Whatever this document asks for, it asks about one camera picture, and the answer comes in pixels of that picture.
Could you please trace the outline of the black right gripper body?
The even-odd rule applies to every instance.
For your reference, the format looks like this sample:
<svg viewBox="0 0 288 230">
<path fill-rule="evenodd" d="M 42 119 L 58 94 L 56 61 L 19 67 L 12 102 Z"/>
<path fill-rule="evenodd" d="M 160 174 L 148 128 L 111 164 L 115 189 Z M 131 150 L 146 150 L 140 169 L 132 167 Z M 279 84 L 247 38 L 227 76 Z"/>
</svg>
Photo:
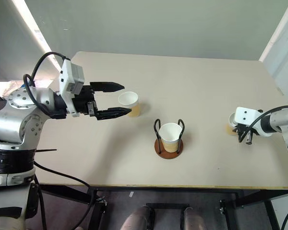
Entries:
<svg viewBox="0 0 288 230">
<path fill-rule="evenodd" d="M 237 124 L 237 125 L 234 126 L 232 131 L 236 133 L 236 129 L 243 130 L 244 133 L 245 133 L 247 131 L 247 129 L 248 129 L 248 126 L 244 125 L 244 124 Z"/>
</svg>

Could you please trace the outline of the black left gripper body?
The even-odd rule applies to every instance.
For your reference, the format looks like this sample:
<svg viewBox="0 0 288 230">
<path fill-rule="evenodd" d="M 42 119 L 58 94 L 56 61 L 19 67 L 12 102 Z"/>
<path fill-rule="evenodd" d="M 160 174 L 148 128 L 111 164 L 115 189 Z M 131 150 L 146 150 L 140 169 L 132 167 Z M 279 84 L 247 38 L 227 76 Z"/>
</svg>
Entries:
<svg viewBox="0 0 288 230">
<path fill-rule="evenodd" d="M 92 85 L 84 85 L 78 95 L 74 95 L 72 102 L 76 112 L 96 116 L 97 115 L 97 105 L 94 98 L 94 88 Z"/>
</svg>

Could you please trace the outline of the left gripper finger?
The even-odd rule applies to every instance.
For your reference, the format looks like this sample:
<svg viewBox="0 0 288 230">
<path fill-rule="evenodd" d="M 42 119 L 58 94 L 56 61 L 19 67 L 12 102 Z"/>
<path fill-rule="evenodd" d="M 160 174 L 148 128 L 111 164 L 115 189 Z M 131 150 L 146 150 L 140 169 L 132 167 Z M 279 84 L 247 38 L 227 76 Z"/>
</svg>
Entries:
<svg viewBox="0 0 288 230">
<path fill-rule="evenodd" d="M 130 108 L 123 108 L 123 107 L 113 107 L 108 108 L 107 110 L 98 110 L 96 113 L 97 120 L 107 120 L 107 119 L 114 119 L 124 115 L 127 115 L 132 110 Z"/>
<path fill-rule="evenodd" d="M 95 92 L 117 92 L 125 89 L 123 85 L 115 82 L 90 82 L 90 86 Z"/>
</svg>

